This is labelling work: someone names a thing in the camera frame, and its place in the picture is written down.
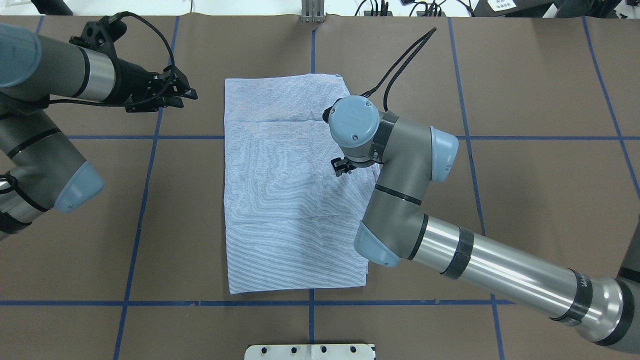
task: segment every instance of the white surface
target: white surface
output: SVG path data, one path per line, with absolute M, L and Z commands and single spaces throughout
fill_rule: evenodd
M 353 240 L 379 167 L 336 177 L 322 121 L 338 75 L 225 81 L 225 223 L 231 294 L 364 286 Z
M 375 360 L 375 345 L 367 344 L 326 344 L 326 345 L 253 345 L 244 352 L 244 360 Z
M 513 9 L 516 7 L 513 0 L 487 0 L 487 3 L 495 12 L 501 12 L 503 10 Z
M 39 15 L 31 3 L 7 6 L 8 3 L 24 2 L 25 0 L 0 0 L 0 14 L 2 15 Z M 191 11 L 207 15 L 281 15 L 300 14 L 301 0 L 65 0 L 75 15 L 112 15 L 116 12 L 128 10 L 139 15 L 184 15 Z M 324 11 L 342 16 L 353 16 L 358 5 L 357 0 L 325 0 Z M 478 0 L 471 0 L 473 8 Z M 413 8 L 413 4 L 403 6 L 400 0 L 389 2 L 389 11 L 394 16 L 407 16 Z M 360 15 L 365 10 L 370 10 L 369 2 L 360 9 Z M 424 6 L 418 6 L 417 10 L 423 10 Z M 468 17 L 467 9 L 457 0 L 446 0 L 442 4 L 442 10 L 450 17 Z M 637 6 L 628 6 L 625 0 L 616 7 L 618 13 L 623 13 L 632 19 L 640 17 Z

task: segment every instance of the blue striped cloth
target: blue striped cloth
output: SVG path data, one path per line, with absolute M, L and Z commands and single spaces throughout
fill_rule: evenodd
M 322 121 L 349 95 L 338 75 L 227 79 L 225 223 L 231 294 L 364 286 L 353 249 L 380 169 L 335 177 Z

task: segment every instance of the round joint cover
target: round joint cover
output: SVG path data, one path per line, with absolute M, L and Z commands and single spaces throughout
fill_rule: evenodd
M 27 80 L 40 64 L 40 39 L 21 26 L 0 24 L 0 88 Z
M 329 112 L 331 136 L 338 145 L 350 149 L 371 140 L 379 124 L 380 115 L 376 106 L 358 95 L 343 97 Z

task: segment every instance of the looped black cable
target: looped black cable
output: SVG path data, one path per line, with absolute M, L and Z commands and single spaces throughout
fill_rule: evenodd
M 9 184 L 8 188 L 0 190 L 0 195 L 14 191 L 18 185 L 18 179 L 9 174 L 0 174 L 0 181 L 6 181 Z
M 147 25 L 149 28 L 151 28 L 151 30 L 153 30 L 160 37 L 160 39 L 163 41 L 164 46 L 166 47 L 166 50 L 169 52 L 169 62 L 170 62 L 171 65 L 175 66 L 175 60 L 173 59 L 173 51 L 171 50 L 171 45 L 169 45 L 169 42 L 166 40 L 164 35 L 162 35 L 160 30 L 158 30 L 155 26 L 153 26 L 153 24 L 151 24 L 149 21 L 144 19 L 142 16 L 140 16 L 138 14 L 135 14 L 135 13 L 132 13 L 132 12 L 119 12 L 119 13 L 115 14 L 114 17 L 116 17 L 118 20 L 122 20 L 124 17 L 134 17 L 135 19 L 140 20 L 144 25 Z M 140 100 L 140 101 L 136 101 L 136 102 L 125 102 L 124 104 L 104 104 L 102 102 L 85 101 L 85 100 L 57 99 L 57 100 L 49 101 L 49 104 L 50 105 L 51 104 L 62 104 L 62 103 L 65 103 L 65 104 L 80 104 L 80 105 L 90 105 L 90 106 L 104 106 L 104 107 L 108 107 L 108 108 L 122 108 L 124 106 L 137 106 L 137 105 L 145 104 L 147 102 L 156 100 L 157 98 L 162 96 L 164 91 L 171 85 L 171 82 L 174 79 L 174 77 L 175 77 L 175 71 L 174 71 L 174 69 L 172 67 L 171 70 L 170 70 L 169 77 L 166 79 L 162 89 L 160 89 L 160 91 L 158 91 L 157 94 L 155 94 L 152 97 L 149 97 L 148 99 L 144 99 L 144 100 Z
M 402 61 L 404 59 L 404 57 L 411 51 L 413 50 L 413 48 L 415 48 L 415 50 L 413 50 L 413 52 L 411 53 L 411 55 L 409 55 L 409 57 L 407 57 L 407 59 L 404 61 L 404 63 L 398 68 L 398 71 L 393 75 L 393 77 L 391 78 L 391 80 L 389 81 L 389 84 L 387 85 L 387 89 L 385 90 L 385 95 L 383 98 L 383 105 L 385 108 L 385 111 L 388 111 L 389 108 L 387 107 L 387 97 L 389 95 L 389 91 L 391 90 L 391 86 L 394 84 L 394 82 L 396 81 L 396 79 L 398 78 L 398 76 L 400 76 L 400 74 L 402 73 L 402 71 L 407 67 L 407 65 L 409 65 L 409 63 L 411 62 L 411 60 L 413 60 L 413 58 L 415 57 L 415 55 L 424 47 L 424 44 L 427 43 L 427 41 L 429 41 L 429 39 L 431 38 L 431 36 L 433 35 L 433 33 L 436 32 L 436 28 L 433 28 L 431 30 L 429 30 L 429 32 L 427 32 L 426 34 L 422 35 L 418 40 L 416 40 L 416 42 L 414 42 L 402 55 L 400 55 L 400 57 L 398 58 L 398 60 L 396 60 L 396 62 L 391 65 L 391 67 L 387 70 L 387 73 L 382 77 L 382 79 L 380 80 L 380 82 L 371 90 L 364 92 L 362 95 L 363 97 L 369 97 L 371 96 L 374 92 L 376 92 L 380 86 L 385 82 L 385 80 L 387 79 L 387 77 L 389 76 L 389 74 L 391 74 L 391 72 L 393 71 L 393 69 L 400 63 L 400 61 Z

